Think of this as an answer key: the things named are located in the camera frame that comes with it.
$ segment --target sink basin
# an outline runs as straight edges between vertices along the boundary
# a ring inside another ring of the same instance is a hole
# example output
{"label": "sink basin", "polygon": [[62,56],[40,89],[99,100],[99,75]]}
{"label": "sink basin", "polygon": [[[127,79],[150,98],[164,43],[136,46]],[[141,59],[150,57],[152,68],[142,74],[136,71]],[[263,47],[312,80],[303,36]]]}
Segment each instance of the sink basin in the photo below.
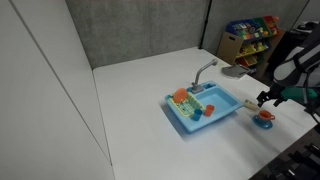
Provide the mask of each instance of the sink basin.
{"label": "sink basin", "polygon": [[204,111],[205,107],[209,104],[213,105],[215,110],[210,117],[202,115],[198,121],[192,119],[193,114],[186,116],[182,109],[179,109],[180,106],[172,101],[172,94],[165,97],[167,104],[189,133],[226,117],[243,106],[240,100],[213,81],[202,83],[201,86],[204,88],[204,91],[197,94],[191,92],[191,87],[187,88],[189,95],[200,103],[201,106],[199,107],[202,107],[201,110]]}

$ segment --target blue toy sink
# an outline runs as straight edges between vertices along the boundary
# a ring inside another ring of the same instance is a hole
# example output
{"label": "blue toy sink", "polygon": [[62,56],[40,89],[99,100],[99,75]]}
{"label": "blue toy sink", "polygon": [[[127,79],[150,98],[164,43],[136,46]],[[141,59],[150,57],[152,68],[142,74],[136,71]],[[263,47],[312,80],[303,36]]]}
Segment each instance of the blue toy sink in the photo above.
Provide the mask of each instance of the blue toy sink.
{"label": "blue toy sink", "polygon": [[[191,87],[187,88],[189,93],[188,98],[192,100],[190,101],[191,105],[187,104],[187,106],[184,106],[174,103],[172,100],[173,94],[165,97],[169,107],[173,110],[174,114],[178,117],[189,133],[226,117],[243,106],[241,101],[213,81],[202,83],[201,86],[204,90],[197,94],[193,94],[191,92]],[[209,104],[215,107],[215,110],[210,117],[202,115],[198,121],[192,119],[193,106],[204,111],[205,107]]]}

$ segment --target table surface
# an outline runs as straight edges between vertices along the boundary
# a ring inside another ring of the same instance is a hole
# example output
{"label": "table surface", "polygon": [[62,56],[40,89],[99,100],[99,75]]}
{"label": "table surface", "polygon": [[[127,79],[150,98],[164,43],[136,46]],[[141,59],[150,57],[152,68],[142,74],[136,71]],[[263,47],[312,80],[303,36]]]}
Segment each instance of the table surface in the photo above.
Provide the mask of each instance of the table surface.
{"label": "table surface", "polygon": [[[314,127],[304,107],[289,100],[264,104],[276,116],[270,130],[255,126],[255,113],[241,108],[187,134],[164,97],[189,87],[213,58],[190,48],[94,70],[116,180],[248,179]],[[219,60],[199,82],[213,80],[241,101],[257,102],[269,90],[249,76],[224,77],[225,66]]]}

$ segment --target silver faucet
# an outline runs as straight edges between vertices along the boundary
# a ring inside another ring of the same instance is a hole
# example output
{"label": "silver faucet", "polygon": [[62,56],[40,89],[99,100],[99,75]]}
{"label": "silver faucet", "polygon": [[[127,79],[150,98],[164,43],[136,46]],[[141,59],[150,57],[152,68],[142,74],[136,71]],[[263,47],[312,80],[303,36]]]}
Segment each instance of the silver faucet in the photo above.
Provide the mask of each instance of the silver faucet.
{"label": "silver faucet", "polygon": [[210,67],[211,65],[216,66],[217,64],[218,64],[218,60],[213,59],[211,62],[209,62],[208,64],[206,64],[205,66],[203,66],[202,68],[199,69],[199,71],[197,72],[197,75],[196,75],[196,81],[191,83],[192,84],[191,92],[193,94],[196,94],[196,93],[203,91],[203,87],[198,84],[199,76],[200,76],[201,72],[203,70],[207,69],[208,67]]}

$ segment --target white wall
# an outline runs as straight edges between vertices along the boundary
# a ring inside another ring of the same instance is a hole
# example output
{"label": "white wall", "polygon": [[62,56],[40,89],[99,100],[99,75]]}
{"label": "white wall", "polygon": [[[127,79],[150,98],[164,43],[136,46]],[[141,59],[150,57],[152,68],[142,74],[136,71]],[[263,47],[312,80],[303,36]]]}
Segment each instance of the white wall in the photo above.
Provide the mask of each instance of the white wall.
{"label": "white wall", "polygon": [[306,6],[301,16],[298,18],[294,25],[294,28],[298,27],[302,21],[320,21],[320,1],[310,0],[309,4]]}
{"label": "white wall", "polygon": [[7,0],[0,0],[0,179],[113,180],[103,151]]}
{"label": "white wall", "polygon": [[65,1],[12,2],[110,160],[92,70]]}

